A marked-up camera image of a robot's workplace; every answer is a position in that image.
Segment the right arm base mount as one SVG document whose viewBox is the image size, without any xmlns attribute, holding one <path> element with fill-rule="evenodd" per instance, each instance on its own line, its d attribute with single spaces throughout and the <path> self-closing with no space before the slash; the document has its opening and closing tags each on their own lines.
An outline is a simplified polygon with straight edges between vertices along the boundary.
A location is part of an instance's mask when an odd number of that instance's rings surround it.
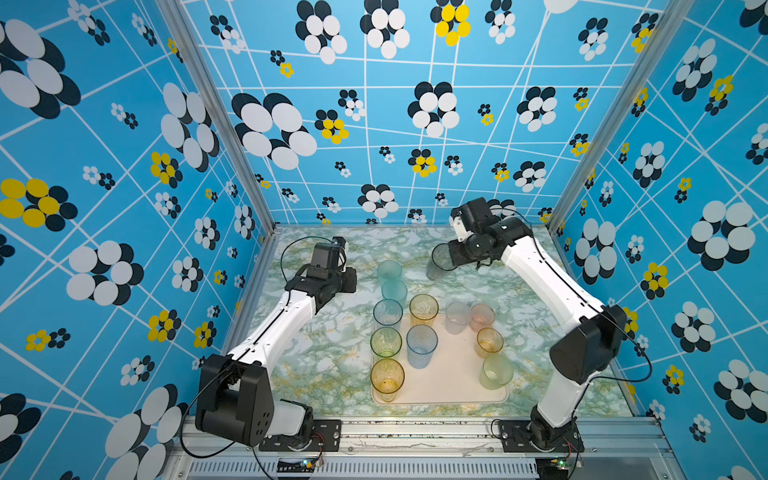
<svg viewBox="0 0 768 480">
<path fill-rule="evenodd" d="M 495 419 L 492 432 L 505 453 L 575 455 L 585 450 L 575 421 L 553 428 L 542 420 Z"/>
</svg>

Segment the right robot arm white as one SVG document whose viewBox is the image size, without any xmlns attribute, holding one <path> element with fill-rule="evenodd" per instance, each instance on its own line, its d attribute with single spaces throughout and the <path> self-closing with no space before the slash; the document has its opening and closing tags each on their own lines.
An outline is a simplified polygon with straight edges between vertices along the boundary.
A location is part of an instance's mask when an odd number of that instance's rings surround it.
<svg viewBox="0 0 768 480">
<path fill-rule="evenodd" d="M 550 348 L 554 372 L 528 426 L 532 443 L 549 450 L 572 428 L 590 383 L 618 355 L 626 313 L 579 286 L 546 254 L 525 221 L 500 218 L 484 198 L 453 209 L 450 224 L 457 235 L 448 243 L 453 266 L 501 261 L 544 301 L 565 332 Z"/>
</svg>

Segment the teal dimpled tall cup front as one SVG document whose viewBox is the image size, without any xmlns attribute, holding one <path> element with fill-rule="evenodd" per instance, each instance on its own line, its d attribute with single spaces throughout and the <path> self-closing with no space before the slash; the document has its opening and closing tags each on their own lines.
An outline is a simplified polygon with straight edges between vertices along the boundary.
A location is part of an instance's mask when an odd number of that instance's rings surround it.
<svg viewBox="0 0 768 480">
<path fill-rule="evenodd" d="M 408 287 L 400 279 L 388 280 L 381 286 L 384 299 L 396 301 L 403 308 L 407 307 Z"/>
</svg>

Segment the short green cup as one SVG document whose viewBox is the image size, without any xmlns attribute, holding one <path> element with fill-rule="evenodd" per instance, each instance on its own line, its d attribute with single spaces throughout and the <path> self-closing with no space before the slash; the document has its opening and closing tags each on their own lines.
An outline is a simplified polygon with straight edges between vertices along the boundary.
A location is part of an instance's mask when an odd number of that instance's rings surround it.
<svg viewBox="0 0 768 480">
<path fill-rule="evenodd" d="M 489 355 L 482 364 L 480 384 L 487 390 L 496 390 L 508 385 L 514 377 L 514 364 L 501 354 Z"/>
</svg>

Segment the grey tall glass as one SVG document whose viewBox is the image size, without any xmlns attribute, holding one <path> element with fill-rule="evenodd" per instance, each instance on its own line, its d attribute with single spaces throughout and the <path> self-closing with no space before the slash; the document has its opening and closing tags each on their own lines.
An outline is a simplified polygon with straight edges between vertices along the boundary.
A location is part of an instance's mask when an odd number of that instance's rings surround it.
<svg viewBox="0 0 768 480">
<path fill-rule="evenodd" d="M 454 269 L 455 265 L 451 258 L 449 244 L 440 243 L 436 245 L 432 249 L 430 258 L 427 263 L 427 278 L 432 281 L 437 281 Z"/>
</svg>

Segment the short pink dimpled cup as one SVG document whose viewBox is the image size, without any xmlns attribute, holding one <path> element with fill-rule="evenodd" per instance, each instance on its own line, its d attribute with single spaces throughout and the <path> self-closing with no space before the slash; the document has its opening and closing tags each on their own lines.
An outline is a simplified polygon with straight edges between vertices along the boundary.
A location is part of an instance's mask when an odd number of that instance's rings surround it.
<svg viewBox="0 0 768 480">
<path fill-rule="evenodd" d="M 473 305 L 470 309 L 470 316 L 470 328 L 474 332 L 491 328 L 496 320 L 495 310 L 483 303 Z"/>
</svg>

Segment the short clear dimpled cup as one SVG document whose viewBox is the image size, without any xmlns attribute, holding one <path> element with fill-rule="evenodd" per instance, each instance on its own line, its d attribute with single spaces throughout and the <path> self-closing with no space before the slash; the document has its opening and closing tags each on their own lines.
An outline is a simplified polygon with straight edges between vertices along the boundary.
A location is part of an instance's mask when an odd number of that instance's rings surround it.
<svg viewBox="0 0 768 480">
<path fill-rule="evenodd" d="M 445 329 L 451 335 L 462 333 L 471 320 L 471 308 L 464 302 L 452 302 L 445 313 Z"/>
</svg>

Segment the yellow tall glass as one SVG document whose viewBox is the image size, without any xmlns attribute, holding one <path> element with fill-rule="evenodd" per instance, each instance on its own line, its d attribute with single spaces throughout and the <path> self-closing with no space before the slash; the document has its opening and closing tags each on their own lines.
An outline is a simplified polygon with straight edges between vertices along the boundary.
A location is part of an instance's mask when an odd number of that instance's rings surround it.
<svg viewBox="0 0 768 480">
<path fill-rule="evenodd" d="M 440 312 L 440 307 L 432 295 L 417 294 L 409 302 L 409 312 L 413 326 L 432 326 Z"/>
<path fill-rule="evenodd" d="M 392 402 L 405 382 L 402 365 L 392 358 L 377 361 L 370 373 L 373 395 L 380 401 Z"/>
</svg>

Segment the yellow tall glass front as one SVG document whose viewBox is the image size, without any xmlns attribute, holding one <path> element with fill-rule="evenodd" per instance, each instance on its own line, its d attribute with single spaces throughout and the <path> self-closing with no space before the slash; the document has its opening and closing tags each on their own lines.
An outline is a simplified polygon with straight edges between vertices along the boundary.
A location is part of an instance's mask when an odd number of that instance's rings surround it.
<svg viewBox="0 0 768 480">
<path fill-rule="evenodd" d="M 377 361 L 370 373 L 373 395 L 380 401 L 392 402 L 405 382 L 402 365 L 392 358 Z"/>
</svg>

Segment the blue tall dimpled cup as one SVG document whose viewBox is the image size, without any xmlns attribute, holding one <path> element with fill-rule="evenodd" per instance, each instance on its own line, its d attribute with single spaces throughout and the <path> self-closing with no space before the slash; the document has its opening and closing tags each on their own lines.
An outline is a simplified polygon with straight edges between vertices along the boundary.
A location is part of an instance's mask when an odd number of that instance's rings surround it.
<svg viewBox="0 0 768 480">
<path fill-rule="evenodd" d="M 428 325 L 415 325 L 406 334 L 407 359 L 414 369 L 426 368 L 438 346 L 438 335 Z"/>
</svg>

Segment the blue clear tall glass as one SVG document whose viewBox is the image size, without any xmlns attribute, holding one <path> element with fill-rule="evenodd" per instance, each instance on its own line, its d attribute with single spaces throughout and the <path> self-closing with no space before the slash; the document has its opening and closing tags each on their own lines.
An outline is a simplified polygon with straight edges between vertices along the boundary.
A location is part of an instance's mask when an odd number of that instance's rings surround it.
<svg viewBox="0 0 768 480">
<path fill-rule="evenodd" d="M 403 307 L 396 300 L 382 299 L 374 305 L 373 318 L 379 327 L 398 328 L 403 318 Z"/>
</svg>

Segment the green tall glass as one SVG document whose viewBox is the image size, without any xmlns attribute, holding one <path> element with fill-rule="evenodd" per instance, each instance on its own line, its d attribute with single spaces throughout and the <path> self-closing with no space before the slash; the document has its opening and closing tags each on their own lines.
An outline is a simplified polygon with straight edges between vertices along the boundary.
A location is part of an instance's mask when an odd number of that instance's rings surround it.
<svg viewBox="0 0 768 480">
<path fill-rule="evenodd" d="M 373 362 L 384 359 L 396 359 L 403 345 L 401 334 L 396 328 L 382 327 L 376 329 L 369 340 Z"/>
</svg>

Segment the short yellow cup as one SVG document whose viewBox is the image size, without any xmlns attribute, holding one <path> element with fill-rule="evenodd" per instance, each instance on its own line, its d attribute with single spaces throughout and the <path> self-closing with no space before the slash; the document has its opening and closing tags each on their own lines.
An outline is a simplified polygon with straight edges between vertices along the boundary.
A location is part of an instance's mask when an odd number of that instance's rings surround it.
<svg viewBox="0 0 768 480">
<path fill-rule="evenodd" d="M 498 354 L 504 347 L 503 335 L 494 328 L 483 328 L 477 332 L 475 353 L 480 358 Z"/>
</svg>

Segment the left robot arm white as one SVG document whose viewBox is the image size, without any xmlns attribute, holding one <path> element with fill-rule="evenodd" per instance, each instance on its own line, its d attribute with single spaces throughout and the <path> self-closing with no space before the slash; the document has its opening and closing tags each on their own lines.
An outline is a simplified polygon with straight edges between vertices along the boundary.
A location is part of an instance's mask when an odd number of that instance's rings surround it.
<svg viewBox="0 0 768 480">
<path fill-rule="evenodd" d="M 346 240 L 322 239 L 311 260 L 286 281 L 263 323 L 225 355 L 201 368 L 195 427 L 257 447 L 268 437 L 299 449 L 313 440 L 313 409 L 273 397 L 270 375 L 297 333 L 339 293 L 354 293 L 356 270 L 347 265 Z"/>
</svg>

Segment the teal dimpled tall cup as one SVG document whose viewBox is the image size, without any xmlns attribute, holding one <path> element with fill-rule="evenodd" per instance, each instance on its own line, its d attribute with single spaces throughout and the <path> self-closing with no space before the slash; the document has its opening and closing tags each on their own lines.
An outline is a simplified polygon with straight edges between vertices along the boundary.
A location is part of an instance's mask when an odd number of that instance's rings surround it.
<svg viewBox="0 0 768 480">
<path fill-rule="evenodd" d="M 388 281 L 399 280 L 402 276 L 402 265 L 395 260 L 385 260 L 376 269 L 380 285 Z"/>
<path fill-rule="evenodd" d="M 408 287 L 400 279 L 388 280 L 381 286 L 384 299 L 396 301 L 403 308 L 407 307 Z"/>
</svg>

